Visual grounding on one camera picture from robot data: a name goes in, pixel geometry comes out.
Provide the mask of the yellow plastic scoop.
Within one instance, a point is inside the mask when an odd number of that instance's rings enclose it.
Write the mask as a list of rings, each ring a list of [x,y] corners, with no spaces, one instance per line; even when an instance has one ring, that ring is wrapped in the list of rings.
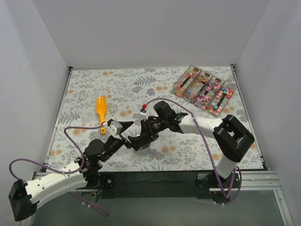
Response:
[[[105,122],[105,115],[107,113],[106,99],[103,96],[100,96],[96,100],[96,112],[100,118],[100,124],[102,125]]]

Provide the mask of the clear compartment candy box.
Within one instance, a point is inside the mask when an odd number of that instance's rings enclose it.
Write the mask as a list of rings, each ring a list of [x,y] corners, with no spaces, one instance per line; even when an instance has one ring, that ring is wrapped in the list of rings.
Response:
[[[218,117],[236,89],[235,83],[226,81],[200,67],[190,65],[174,83],[172,93]]]

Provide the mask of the clear plastic jar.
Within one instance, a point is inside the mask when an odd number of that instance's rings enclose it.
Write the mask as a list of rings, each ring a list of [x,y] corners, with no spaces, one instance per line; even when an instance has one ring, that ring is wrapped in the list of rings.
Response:
[[[146,157],[149,154],[150,147],[149,146],[143,146],[138,151],[136,151],[136,154],[140,157]]]

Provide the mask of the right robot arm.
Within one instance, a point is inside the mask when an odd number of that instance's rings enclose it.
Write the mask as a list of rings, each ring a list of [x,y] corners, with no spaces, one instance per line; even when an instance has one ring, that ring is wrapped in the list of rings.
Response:
[[[214,171],[202,179],[203,187],[223,187],[234,180],[234,170],[250,149],[255,139],[252,133],[233,115],[223,119],[194,117],[186,110],[176,113],[165,100],[154,105],[157,116],[142,121],[142,132],[155,140],[166,129],[181,134],[198,134],[203,139],[214,138],[221,148],[222,157]]]

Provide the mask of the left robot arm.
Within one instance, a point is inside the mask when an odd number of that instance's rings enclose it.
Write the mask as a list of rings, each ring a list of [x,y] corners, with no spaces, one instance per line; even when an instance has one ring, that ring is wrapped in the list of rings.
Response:
[[[48,201],[78,188],[96,188],[100,182],[99,170],[102,163],[109,160],[122,146],[136,151],[158,138],[159,128],[154,121],[142,120],[138,136],[125,138],[122,133],[133,125],[132,121],[109,120],[99,128],[105,129],[110,136],[106,142],[94,139],[80,156],[60,170],[50,168],[49,174],[24,181],[16,174],[8,199],[16,222],[31,217],[38,208]]]

